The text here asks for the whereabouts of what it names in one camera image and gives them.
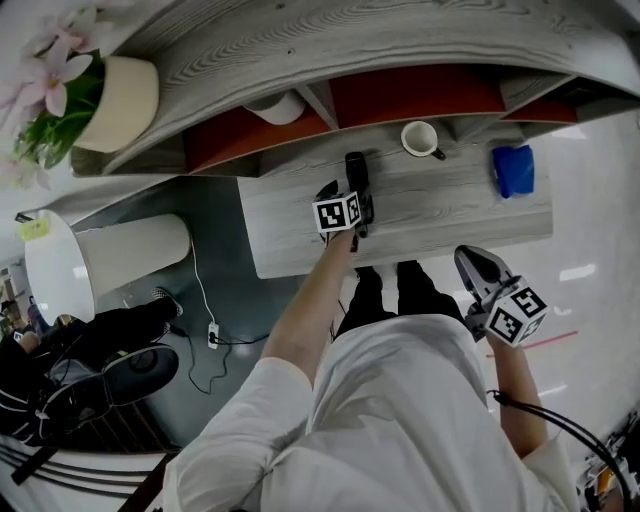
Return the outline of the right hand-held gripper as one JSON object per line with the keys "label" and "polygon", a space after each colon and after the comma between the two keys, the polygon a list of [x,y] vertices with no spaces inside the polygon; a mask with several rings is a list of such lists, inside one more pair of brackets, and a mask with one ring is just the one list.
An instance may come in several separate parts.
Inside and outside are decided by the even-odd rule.
{"label": "right hand-held gripper", "polygon": [[476,301],[465,317],[475,340],[491,333],[516,347],[539,329],[548,305],[524,277],[512,277],[500,257],[480,247],[460,245],[454,251],[454,263]]}

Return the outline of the person's right forearm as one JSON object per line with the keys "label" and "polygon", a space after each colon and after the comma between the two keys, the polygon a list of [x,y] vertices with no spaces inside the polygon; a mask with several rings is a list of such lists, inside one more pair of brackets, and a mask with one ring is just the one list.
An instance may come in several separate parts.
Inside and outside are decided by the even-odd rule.
{"label": "person's right forearm", "polygon": [[[524,349],[510,347],[492,333],[487,334],[487,341],[494,355],[498,390],[515,401],[540,406]],[[521,459],[549,440],[546,421],[517,408],[502,406],[500,424]]]}

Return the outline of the person's left forearm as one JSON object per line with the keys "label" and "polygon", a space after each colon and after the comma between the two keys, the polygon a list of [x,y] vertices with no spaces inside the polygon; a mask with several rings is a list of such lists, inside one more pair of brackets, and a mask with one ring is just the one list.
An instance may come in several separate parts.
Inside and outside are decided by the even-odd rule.
{"label": "person's left forearm", "polygon": [[314,381],[337,311],[345,276],[351,269],[354,230],[341,231],[275,323],[261,356],[278,358]]}

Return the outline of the black office chair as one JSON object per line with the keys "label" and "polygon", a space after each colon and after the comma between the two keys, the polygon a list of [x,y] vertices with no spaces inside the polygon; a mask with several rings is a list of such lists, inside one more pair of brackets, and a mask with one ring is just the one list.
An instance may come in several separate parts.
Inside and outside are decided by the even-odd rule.
{"label": "black office chair", "polygon": [[182,306],[165,289],[152,290],[152,301],[133,308],[97,314],[85,323],[75,320],[40,336],[27,331],[18,340],[0,340],[0,435],[30,446],[38,439],[35,406],[52,390],[47,374],[60,363],[71,373],[72,360],[99,372],[118,352],[150,346],[169,332],[183,314]]}

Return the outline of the person's right leg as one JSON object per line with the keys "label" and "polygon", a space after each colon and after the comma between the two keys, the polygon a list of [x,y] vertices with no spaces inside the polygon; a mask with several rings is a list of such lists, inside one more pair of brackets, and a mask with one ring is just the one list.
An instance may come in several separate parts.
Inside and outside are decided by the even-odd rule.
{"label": "person's right leg", "polygon": [[416,260],[397,264],[398,314],[444,315],[463,323],[456,301],[441,293]]}

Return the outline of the person's leg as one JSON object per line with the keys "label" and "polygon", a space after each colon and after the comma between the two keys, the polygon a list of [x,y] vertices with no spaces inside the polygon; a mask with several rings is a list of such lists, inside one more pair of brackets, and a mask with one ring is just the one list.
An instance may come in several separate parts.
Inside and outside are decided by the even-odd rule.
{"label": "person's leg", "polygon": [[456,301],[441,293],[416,260],[397,264],[398,314],[444,315],[463,323]]}
{"label": "person's leg", "polygon": [[346,315],[337,331],[338,337],[359,327],[389,320],[396,316],[395,313],[388,312],[383,307],[383,283],[374,268],[370,266],[357,268],[356,274],[358,283]]}

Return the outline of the person's left leg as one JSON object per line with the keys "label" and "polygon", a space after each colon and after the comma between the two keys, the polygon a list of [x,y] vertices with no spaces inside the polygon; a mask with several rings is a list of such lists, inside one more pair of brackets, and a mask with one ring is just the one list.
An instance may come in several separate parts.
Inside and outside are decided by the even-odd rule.
{"label": "person's left leg", "polygon": [[370,266],[357,268],[356,274],[358,283],[346,315],[337,331],[338,337],[359,327],[389,320],[396,316],[395,313],[388,312],[383,307],[383,283],[374,268]]}

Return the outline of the blue cloth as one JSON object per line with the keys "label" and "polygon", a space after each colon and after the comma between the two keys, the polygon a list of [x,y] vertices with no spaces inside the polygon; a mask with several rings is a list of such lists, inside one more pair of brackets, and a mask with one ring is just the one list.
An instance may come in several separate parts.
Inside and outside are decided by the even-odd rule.
{"label": "blue cloth", "polygon": [[498,190],[504,199],[534,192],[535,165],[529,145],[494,148],[492,159]]}

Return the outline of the white cylindrical cup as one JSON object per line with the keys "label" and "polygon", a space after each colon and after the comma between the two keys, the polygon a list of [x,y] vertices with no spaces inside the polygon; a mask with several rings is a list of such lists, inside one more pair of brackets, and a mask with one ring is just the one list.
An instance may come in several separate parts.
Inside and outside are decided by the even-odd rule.
{"label": "white cylindrical cup", "polygon": [[271,125],[282,126],[296,121],[304,113],[306,102],[296,91],[287,90],[251,101],[244,108]]}

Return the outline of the grey wooden shelf unit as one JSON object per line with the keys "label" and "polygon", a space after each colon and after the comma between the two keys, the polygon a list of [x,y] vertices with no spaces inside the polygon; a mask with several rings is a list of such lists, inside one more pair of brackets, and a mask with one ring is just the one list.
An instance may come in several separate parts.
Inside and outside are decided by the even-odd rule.
{"label": "grey wooden shelf unit", "polygon": [[640,96],[631,43],[580,0],[172,0],[120,48],[153,62],[151,125],[112,154],[75,148],[77,178],[143,175],[142,155],[262,95],[353,72],[511,65]]}

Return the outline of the flowering plant in pale pot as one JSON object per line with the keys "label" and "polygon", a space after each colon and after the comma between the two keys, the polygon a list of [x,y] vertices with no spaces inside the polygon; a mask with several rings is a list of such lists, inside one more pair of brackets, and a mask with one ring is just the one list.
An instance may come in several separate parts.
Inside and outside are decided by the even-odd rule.
{"label": "flowering plant in pale pot", "polygon": [[151,62],[106,52],[154,0],[78,0],[42,19],[9,81],[0,81],[0,190],[47,189],[74,149],[114,153],[138,138],[159,106]]}

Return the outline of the white round table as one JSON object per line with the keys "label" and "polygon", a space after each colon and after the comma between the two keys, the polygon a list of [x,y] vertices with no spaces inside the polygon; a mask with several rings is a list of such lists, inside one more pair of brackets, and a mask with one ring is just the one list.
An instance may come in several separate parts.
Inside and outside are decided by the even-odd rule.
{"label": "white round table", "polygon": [[46,232],[25,242],[25,266],[49,324],[61,315],[92,320],[100,297],[179,263],[191,250],[187,224],[175,214],[76,232],[42,210],[33,225]]}

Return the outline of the dark slatted wooden bench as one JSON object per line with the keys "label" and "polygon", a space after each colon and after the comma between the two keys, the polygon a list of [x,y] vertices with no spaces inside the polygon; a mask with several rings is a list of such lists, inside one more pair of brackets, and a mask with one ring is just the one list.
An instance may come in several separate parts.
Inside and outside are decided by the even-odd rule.
{"label": "dark slatted wooden bench", "polygon": [[153,454],[177,449],[144,402],[112,408],[60,441],[61,449],[86,453]]}

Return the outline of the yellow note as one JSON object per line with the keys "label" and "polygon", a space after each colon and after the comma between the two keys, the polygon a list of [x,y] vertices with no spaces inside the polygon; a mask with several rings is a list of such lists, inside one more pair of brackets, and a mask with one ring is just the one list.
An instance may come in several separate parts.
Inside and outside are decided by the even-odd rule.
{"label": "yellow note", "polygon": [[33,219],[21,224],[19,233],[24,242],[45,237],[50,232],[50,221],[47,217]]}

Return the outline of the white counter with black stripes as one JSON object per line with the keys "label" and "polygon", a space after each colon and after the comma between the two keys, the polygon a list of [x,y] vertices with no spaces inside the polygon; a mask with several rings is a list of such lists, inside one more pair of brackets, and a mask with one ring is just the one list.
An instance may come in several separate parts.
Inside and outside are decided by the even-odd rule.
{"label": "white counter with black stripes", "polygon": [[0,496],[21,512],[111,512],[179,447],[144,428],[87,425],[43,446],[0,434]]}

